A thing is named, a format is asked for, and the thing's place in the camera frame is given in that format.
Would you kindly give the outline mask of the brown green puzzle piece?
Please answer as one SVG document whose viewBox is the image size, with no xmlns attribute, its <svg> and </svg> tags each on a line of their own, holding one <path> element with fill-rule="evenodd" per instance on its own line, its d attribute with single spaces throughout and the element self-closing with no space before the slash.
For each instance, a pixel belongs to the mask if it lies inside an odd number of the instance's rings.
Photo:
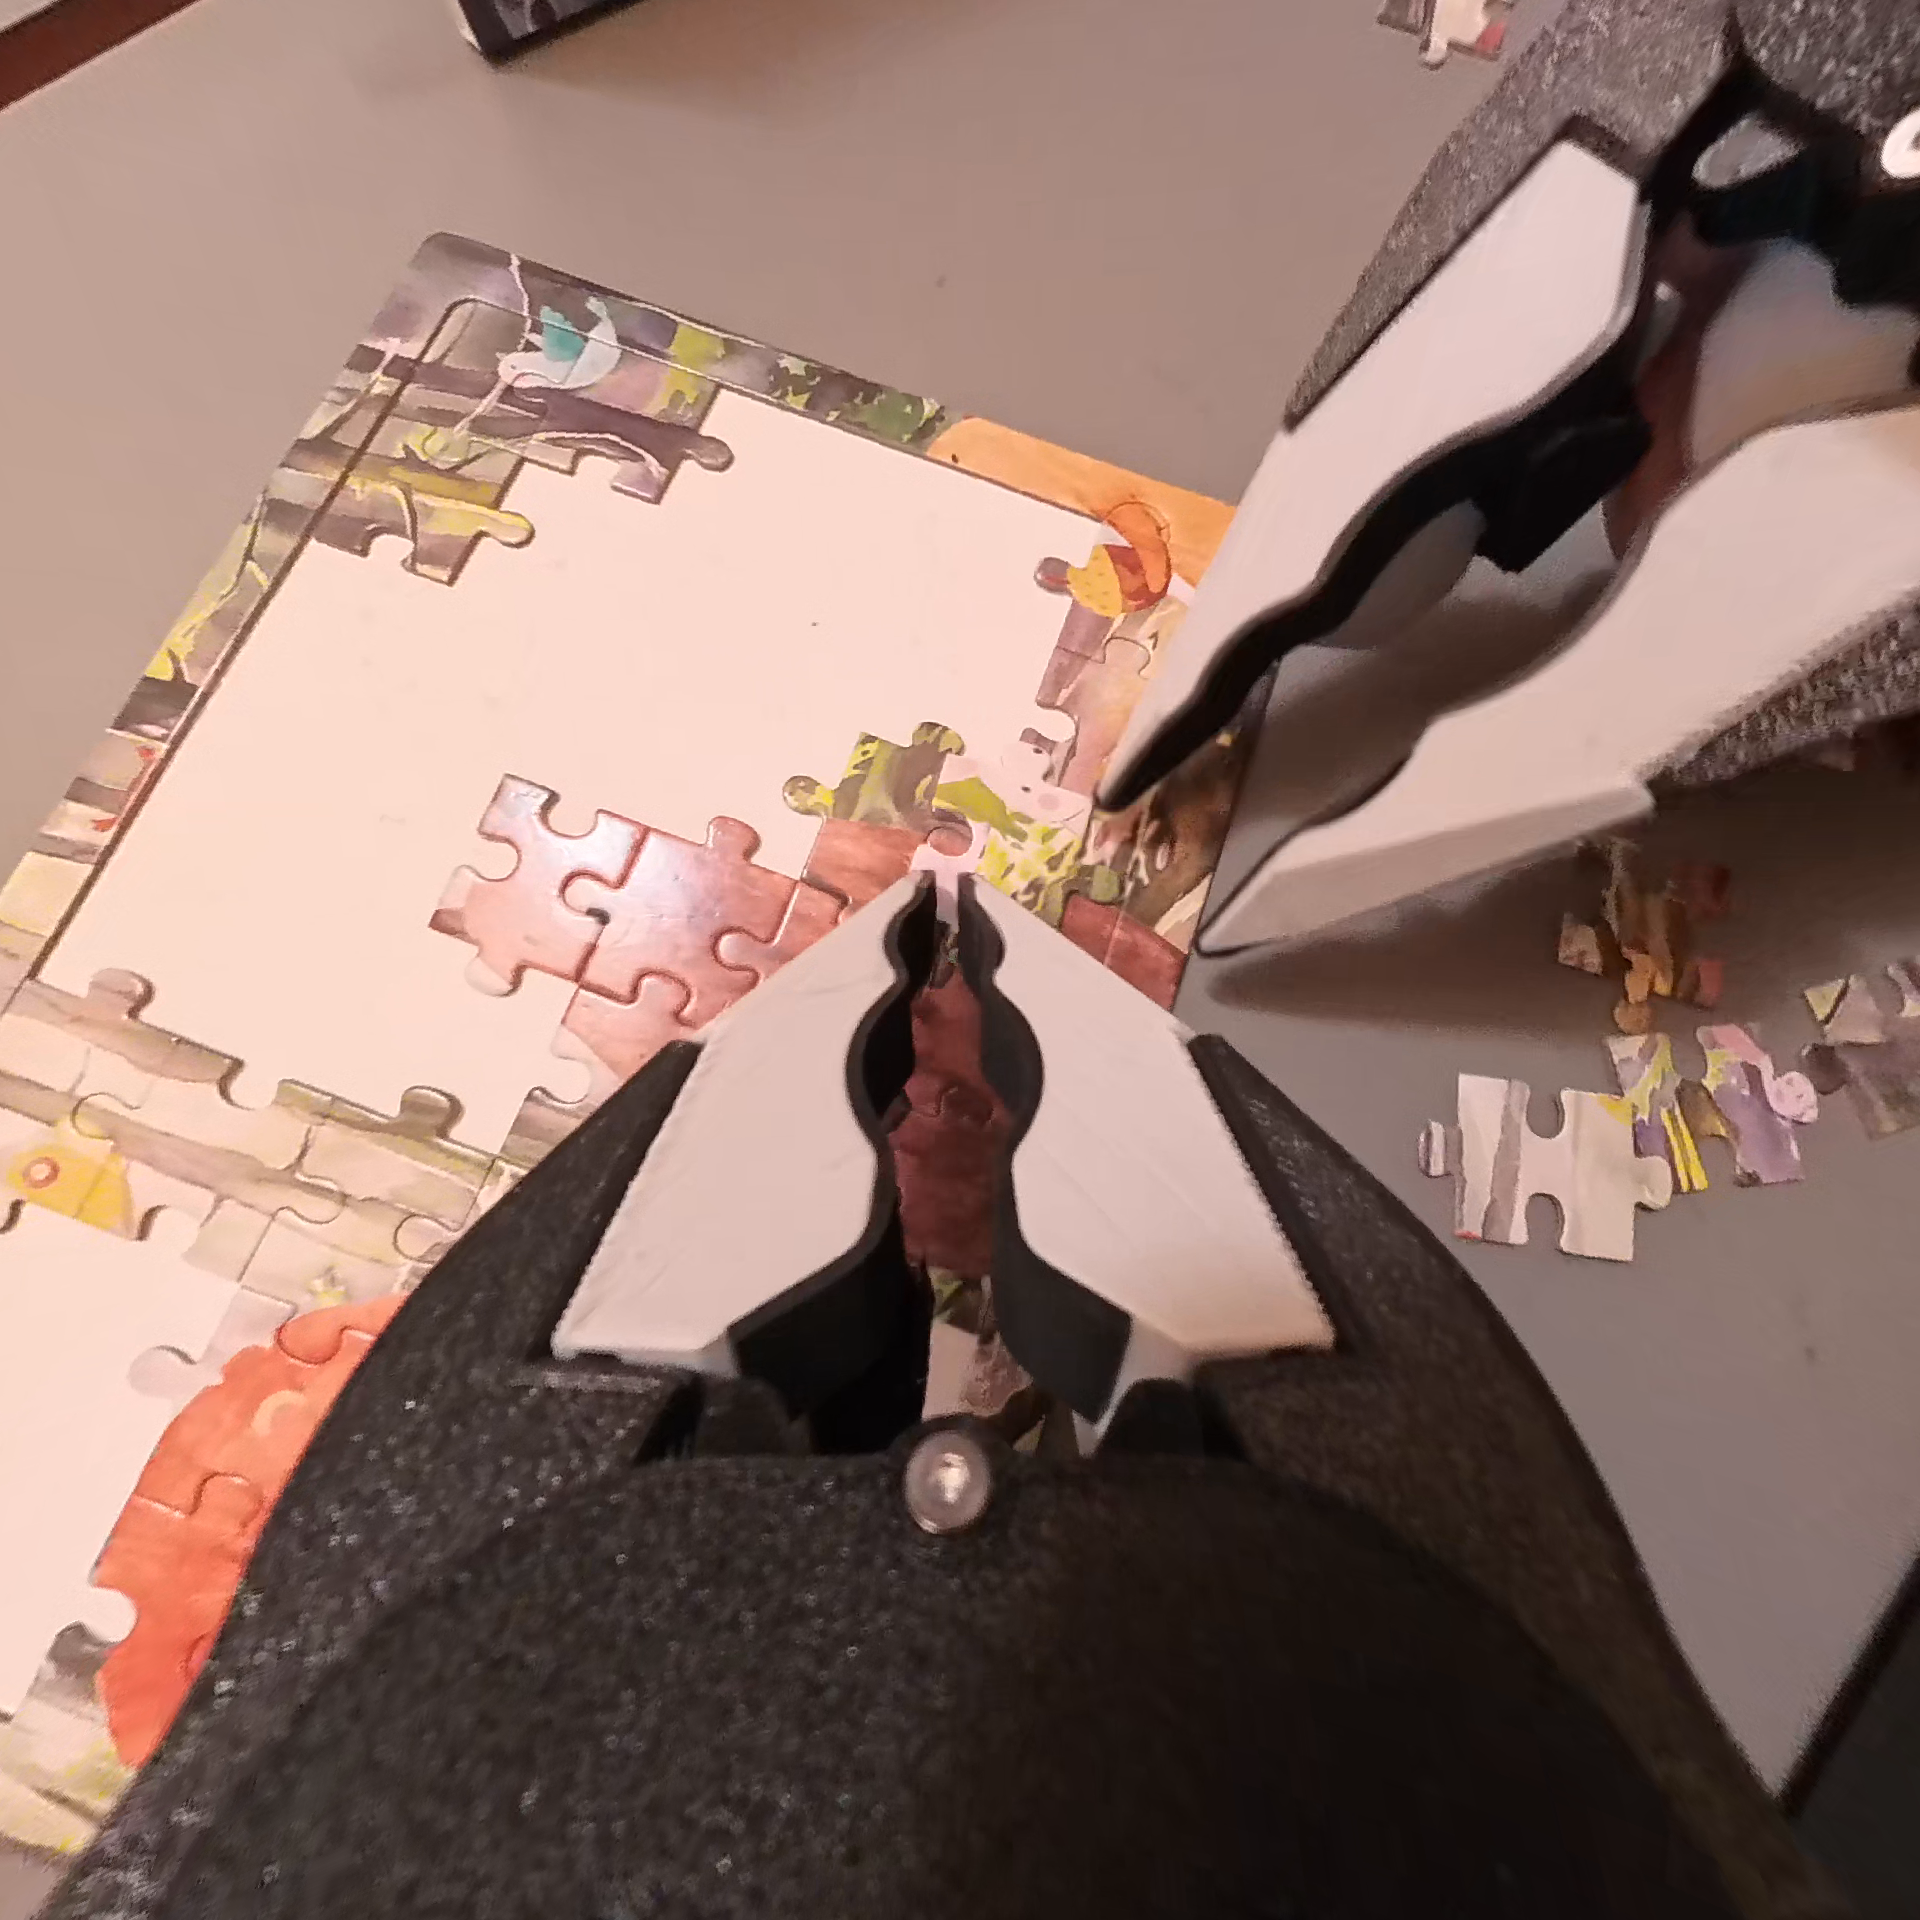
<svg viewBox="0 0 1920 1920">
<path fill-rule="evenodd" d="M 972 851 L 976 823 L 941 804 L 948 758 L 964 755 L 961 731 L 922 722 L 907 742 L 863 731 L 837 780 L 795 774 L 784 806 L 814 820 L 800 878 L 845 907 L 877 900 L 922 853 L 939 862 Z"/>
</svg>

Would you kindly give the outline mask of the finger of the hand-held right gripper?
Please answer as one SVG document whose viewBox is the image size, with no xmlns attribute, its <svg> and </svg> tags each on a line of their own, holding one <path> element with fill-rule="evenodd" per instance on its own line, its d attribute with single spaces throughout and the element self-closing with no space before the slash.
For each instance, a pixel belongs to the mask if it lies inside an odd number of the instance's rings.
<svg viewBox="0 0 1920 1920">
<path fill-rule="evenodd" d="M 1652 810 L 1669 764 L 1916 598 L 1919 408 L 1788 420 L 1650 525 L 1573 636 L 1435 719 L 1362 804 L 1266 853 L 1201 924 L 1288 946 Z"/>
<path fill-rule="evenodd" d="M 1638 182 L 1562 139 L 1269 441 L 1172 648 L 1113 750 L 1125 808 L 1237 716 L 1299 645 L 1345 627 L 1496 443 L 1621 339 L 1644 260 Z"/>
</svg>

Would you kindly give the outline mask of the pink green puzzle piece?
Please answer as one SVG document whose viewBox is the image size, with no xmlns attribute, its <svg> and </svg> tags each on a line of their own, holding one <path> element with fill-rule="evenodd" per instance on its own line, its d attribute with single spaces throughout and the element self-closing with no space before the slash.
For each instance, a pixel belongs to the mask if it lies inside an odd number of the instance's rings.
<svg viewBox="0 0 1920 1920">
<path fill-rule="evenodd" d="M 994 753 L 950 753 L 936 776 L 936 808 L 970 827 L 969 870 L 1056 924 L 1081 876 L 1092 798 L 1055 780 L 1068 740 L 1025 730 Z"/>
</svg>

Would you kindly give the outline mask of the jigsaw puzzle frame board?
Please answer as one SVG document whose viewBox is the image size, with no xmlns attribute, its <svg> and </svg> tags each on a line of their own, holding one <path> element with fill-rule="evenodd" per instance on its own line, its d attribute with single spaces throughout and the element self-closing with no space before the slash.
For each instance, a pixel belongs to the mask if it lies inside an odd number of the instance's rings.
<svg viewBox="0 0 1920 1920">
<path fill-rule="evenodd" d="M 1103 518 L 1172 580 L 1098 617 L 1039 585 Z M 4 1901 L 86 1847 L 132 1768 L 102 1696 L 132 1601 L 97 1585 L 175 1415 L 240 1347 L 412 1292 L 669 1043 L 857 907 L 804 884 L 863 733 L 1068 742 L 1092 798 L 1055 924 L 1172 1005 L 1234 808 L 1094 792 L 1234 511 L 1203 494 L 435 235 L 4 880 Z M 504 776 L 798 880 L 708 1019 L 431 927 Z"/>
</svg>

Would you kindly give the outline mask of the illustrated puzzle box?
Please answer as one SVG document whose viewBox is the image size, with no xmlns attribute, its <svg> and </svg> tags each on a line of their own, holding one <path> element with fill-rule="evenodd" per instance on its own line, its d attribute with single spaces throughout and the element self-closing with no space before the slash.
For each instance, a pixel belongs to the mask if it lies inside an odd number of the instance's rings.
<svg viewBox="0 0 1920 1920">
<path fill-rule="evenodd" d="M 489 63 L 512 62 L 634 1 L 450 1 L 467 43 Z"/>
</svg>

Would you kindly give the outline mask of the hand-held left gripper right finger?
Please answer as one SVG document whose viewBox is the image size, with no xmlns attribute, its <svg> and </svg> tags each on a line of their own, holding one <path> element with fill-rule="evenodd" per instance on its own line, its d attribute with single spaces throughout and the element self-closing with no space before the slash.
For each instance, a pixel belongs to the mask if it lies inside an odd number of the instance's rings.
<svg viewBox="0 0 1920 1920">
<path fill-rule="evenodd" d="M 999 1330 L 1098 1444 L 1142 1384 L 1329 1353 L 1331 1310 L 1205 1072 L 1201 1036 L 969 876 L 958 953 L 1008 1135 L 994 1171 Z"/>
</svg>

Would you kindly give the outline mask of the assembled orange lion pieces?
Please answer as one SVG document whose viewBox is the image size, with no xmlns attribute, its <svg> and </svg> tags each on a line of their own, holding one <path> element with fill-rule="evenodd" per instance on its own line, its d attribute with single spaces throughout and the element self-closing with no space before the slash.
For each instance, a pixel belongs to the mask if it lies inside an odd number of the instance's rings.
<svg viewBox="0 0 1920 1920">
<path fill-rule="evenodd" d="M 240 1347 L 164 1428 L 95 1581 L 132 1601 L 99 1692 L 119 1759 L 143 1768 L 219 1642 L 282 1492 L 404 1293 L 319 1308 Z"/>
</svg>

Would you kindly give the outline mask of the acorn print puzzle piece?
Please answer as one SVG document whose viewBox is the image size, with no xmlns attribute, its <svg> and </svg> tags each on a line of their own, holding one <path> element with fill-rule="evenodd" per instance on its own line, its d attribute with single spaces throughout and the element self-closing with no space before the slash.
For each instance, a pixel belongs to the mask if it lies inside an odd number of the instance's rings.
<svg viewBox="0 0 1920 1920">
<path fill-rule="evenodd" d="M 1034 582 L 1098 617 L 1151 612 L 1175 580 L 1170 534 L 1170 521 L 1153 501 L 1122 499 L 1105 514 L 1103 535 L 1083 561 L 1047 556 L 1034 568 Z"/>
</svg>

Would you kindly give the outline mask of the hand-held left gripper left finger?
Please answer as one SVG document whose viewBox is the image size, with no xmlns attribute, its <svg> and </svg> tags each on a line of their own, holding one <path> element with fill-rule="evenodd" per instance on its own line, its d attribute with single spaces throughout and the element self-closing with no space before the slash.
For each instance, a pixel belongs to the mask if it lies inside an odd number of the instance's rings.
<svg viewBox="0 0 1920 1920">
<path fill-rule="evenodd" d="M 712 1019 L 550 1333 L 564 1361 L 853 1387 L 924 1361 L 892 1125 L 941 955 L 909 873 Z"/>
</svg>

